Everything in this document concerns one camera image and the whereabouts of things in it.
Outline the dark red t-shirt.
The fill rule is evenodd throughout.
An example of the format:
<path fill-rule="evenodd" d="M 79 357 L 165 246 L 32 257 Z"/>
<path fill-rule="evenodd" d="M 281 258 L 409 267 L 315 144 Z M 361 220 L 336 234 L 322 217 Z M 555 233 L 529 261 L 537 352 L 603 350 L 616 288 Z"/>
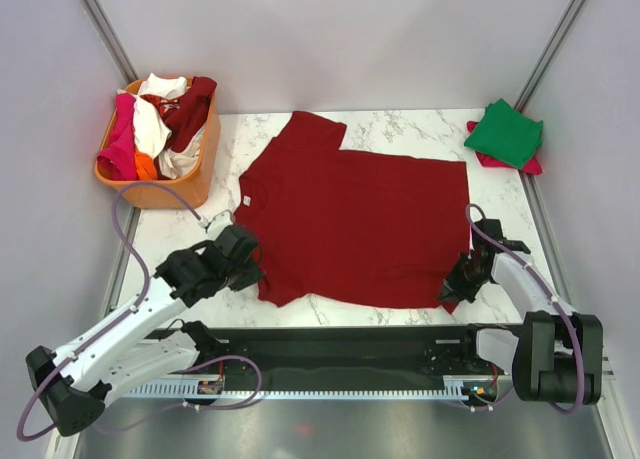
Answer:
<path fill-rule="evenodd" d="M 439 307 L 469 246 L 466 165 L 346 150 L 345 133 L 296 111 L 240 176 L 235 216 L 262 246 L 259 298 Z"/>

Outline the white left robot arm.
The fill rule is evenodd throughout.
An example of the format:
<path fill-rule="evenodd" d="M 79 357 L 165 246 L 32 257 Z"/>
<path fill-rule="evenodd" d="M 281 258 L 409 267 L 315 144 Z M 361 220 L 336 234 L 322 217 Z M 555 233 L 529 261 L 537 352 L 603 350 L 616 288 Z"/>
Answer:
<path fill-rule="evenodd" d="M 145 274 L 142 290 L 80 334 L 55 349 L 34 348 L 26 357 L 33 397 L 26 410 L 42 404 L 61 436 L 93 424 L 117 399 L 167 374 L 208 372 L 238 360 L 201 322 L 187 322 L 166 338 L 143 346 L 141 340 L 224 288 L 233 291 L 264 275 L 254 256 L 257 237 L 230 212 L 213 218 L 206 240 L 172 252 L 155 272 Z"/>

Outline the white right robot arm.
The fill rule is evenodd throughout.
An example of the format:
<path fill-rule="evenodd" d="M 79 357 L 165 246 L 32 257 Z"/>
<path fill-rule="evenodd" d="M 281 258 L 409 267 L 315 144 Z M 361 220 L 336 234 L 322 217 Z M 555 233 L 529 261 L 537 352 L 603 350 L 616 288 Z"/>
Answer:
<path fill-rule="evenodd" d="M 512 377 L 519 399 L 570 413 L 601 398 L 603 327 L 563 300 L 539 273 L 530 249 L 508 240 L 497 219 L 471 225 L 472 247 L 459 256 L 438 295 L 444 304 L 473 302 L 483 286 L 499 286 L 518 310 L 517 331 L 485 327 L 458 347 L 467 371 L 491 363 Z"/>

